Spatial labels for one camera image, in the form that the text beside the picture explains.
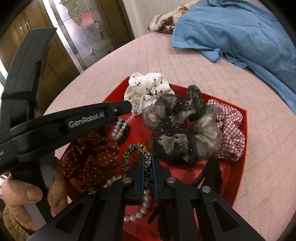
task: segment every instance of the screw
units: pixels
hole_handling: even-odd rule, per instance
[[[87,189],[88,194],[95,194],[96,193],[96,189],[95,188],[89,188]]]
[[[203,186],[202,191],[205,192],[205,193],[209,193],[211,191],[211,188],[208,187],[208,186]]]
[[[167,182],[168,183],[175,183],[176,182],[176,179],[174,177],[168,177],[167,178]]]
[[[130,183],[131,182],[131,178],[130,177],[125,177],[122,179],[123,183]]]

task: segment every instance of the pink bedspread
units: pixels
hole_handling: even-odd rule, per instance
[[[234,209],[267,241],[276,241],[296,210],[296,116],[250,71],[224,59],[211,63],[194,50],[173,49],[171,35],[151,33],[78,76],[46,113],[102,102],[134,72],[160,72],[170,83],[195,84],[247,110],[247,158]],[[56,156],[65,149],[58,149]]]

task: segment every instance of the hand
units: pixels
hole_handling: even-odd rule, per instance
[[[47,200],[51,207],[51,214],[54,217],[68,205],[62,165],[56,157],[53,161],[53,176],[54,182],[48,189]],[[9,175],[3,182],[1,191],[9,212],[18,223],[26,229],[37,231],[38,228],[27,213],[24,205],[39,202],[43,196],[41,189],[29,183],[15,180],[12,175]]]

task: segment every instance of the pearl necklace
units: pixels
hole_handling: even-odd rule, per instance
[[[119,175],[119,176],[113,176],[111,179],[108,179],[106,181],[106,184],[104,184],[102,186],[102,188],[107,188],[109,186],[112,185],[113,182],[119,180],[123,178],[123,175]],[[148,213],[148,208],[151,207],[151,203],[150,201],[152,200],[152,197],[149,196],[150,194],[150,190],[144,190],[144,202],[143,202],[143,207],[140,209],[140,212],[136,212],[135,214],[132,214],[130,216],[124,216],[123,221],[125,223],[128,223],[129,221],[131,222],[135,222],[137,221],[137,219],[141,219],[143,217],[143,215]]]
[[[123,122],[122,118],[118,118],[118,121],[116,122],[114,130],[111,134],[113,140],[118,140],[122,136],[122,133],[123,133],[124,129],[127,127],[128,123],[131,122],[131,120],[134,118],[134,116],[138,113],[139,104],[137,102],[135,104],[136,104],[136,106],[135,106],[135,109],[134,109],[132,115],[125,122]]]

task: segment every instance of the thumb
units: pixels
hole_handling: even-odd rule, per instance
[[[16,207],[37,203],[42,199],[40,188],[9,176],[2,184],[2,195],[7,206]]]
[[[15,180],[10,175],[3,182],[1,191],[4,202],[19,224],[30,230],[38,230],[24,205],[39,202],[43,196],[41,189],[29,183]]]

